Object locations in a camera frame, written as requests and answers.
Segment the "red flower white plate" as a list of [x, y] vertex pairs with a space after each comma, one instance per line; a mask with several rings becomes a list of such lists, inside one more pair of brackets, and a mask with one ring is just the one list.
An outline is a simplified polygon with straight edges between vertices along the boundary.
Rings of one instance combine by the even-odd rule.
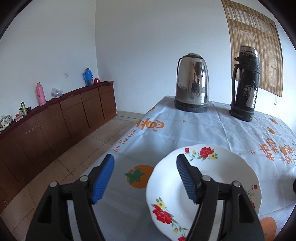
[[225, 148], [171, 152], [155, 166], [146, 199], [153, 223], [169, 240], [264, 240], [257, 175]]

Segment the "white printed tablecloth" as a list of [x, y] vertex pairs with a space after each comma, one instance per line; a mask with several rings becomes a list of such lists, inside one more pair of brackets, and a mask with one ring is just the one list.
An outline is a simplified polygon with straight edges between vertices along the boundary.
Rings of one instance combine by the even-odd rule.
[[117, 119], [93, 131], [104, 145], [90, 159], [112, 154], [115, 168], [93, 207], [106, 240], [184, 240], [197, 206], [176, 168], [184, 154], [217, 182], [242, 183], [266, 240], [274, 240], [295, 207], [295, 133], [280, 119], [256, 112], [247, 123], [229, 106], [211, 103], [205, 113], [178, 110], [164, 97], [134, 124]]

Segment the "brown wooden sideboard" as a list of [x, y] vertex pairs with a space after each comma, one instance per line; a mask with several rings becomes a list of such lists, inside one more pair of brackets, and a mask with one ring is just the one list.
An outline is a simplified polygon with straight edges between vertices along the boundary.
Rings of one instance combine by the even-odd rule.
[[116, 116], [113, 82], [82, 87], [32, 109], [1, 133], [1, 210], [77, 142]]

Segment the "green cylindrical can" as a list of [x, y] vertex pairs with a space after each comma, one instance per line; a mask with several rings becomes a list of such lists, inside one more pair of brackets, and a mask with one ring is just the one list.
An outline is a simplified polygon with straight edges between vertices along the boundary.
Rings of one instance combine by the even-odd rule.
[[22, 112], [23, 112], [23, 115], [27, 115], [27, 109], [26, 109], [26, 106], [25, 106], [25, 103], [24, 102], [21, 102], [21, 109], [22, 109]]

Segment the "crumpled plastic bag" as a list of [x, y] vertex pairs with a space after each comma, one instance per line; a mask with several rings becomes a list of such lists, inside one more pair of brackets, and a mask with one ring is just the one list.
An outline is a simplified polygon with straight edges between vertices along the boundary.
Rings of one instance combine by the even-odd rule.
[[59, 98], [62, 97], [64, 93], [60, 89], [52, 88], [51, 95], [53, 96], [53, 98]]

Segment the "pink thermos bottle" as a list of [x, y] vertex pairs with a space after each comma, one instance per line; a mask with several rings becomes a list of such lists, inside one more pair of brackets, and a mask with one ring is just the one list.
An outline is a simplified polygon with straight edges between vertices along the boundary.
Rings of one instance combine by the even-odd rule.
[[43, 86], [39, 82], [36, 85], [36, 95], [37, 95], [39, 106], [46, 104], [46, 97], [44, 94]]

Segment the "black worn thermos flask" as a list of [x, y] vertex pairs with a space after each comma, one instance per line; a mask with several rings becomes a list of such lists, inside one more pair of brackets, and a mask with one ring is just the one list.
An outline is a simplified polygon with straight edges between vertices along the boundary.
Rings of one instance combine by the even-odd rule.
[[238, 63], [234, 65], [232, 73], [230, 114], [239, 120], [250, 122], [254, 116], [261, 73], [258, 51], [242, 45], [235, 61]]

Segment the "small red pot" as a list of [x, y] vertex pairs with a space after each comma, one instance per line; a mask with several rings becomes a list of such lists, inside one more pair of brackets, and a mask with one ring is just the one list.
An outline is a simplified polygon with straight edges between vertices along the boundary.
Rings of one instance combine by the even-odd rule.
[[100, 79], [99, 78], [95, 78], [94, 79], [94, 84], [99, 84], [100, 83]]

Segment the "stainless steel electric kettle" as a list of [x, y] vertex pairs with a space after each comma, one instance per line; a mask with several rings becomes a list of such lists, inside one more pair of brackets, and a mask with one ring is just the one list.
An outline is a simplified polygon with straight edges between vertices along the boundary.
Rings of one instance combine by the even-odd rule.
[[209, 103], [209, 75], [203, 57], [189, 53], [178, 60], [175, 107], [204, 113]]

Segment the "blue thermos jug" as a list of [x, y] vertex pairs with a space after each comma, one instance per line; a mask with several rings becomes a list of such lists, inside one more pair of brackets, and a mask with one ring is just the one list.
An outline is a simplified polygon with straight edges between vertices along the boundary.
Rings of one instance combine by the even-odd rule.
[[86, 68], [85, 72], [83, 73], [83, 79], [85, 81], [86, 86], [93, 85], [93, 75], [89, 68]]

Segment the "bamboo window blind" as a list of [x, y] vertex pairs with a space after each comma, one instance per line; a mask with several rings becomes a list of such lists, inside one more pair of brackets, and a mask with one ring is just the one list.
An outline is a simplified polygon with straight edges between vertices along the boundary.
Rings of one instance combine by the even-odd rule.
[[229, 28], [231, 56], [242, 45], [258, 51], [261, 65], [259, 88], [279, 97], [283, 90], [283, 59], [275, 22], [262, 13], [234, 1], [222, 1]]

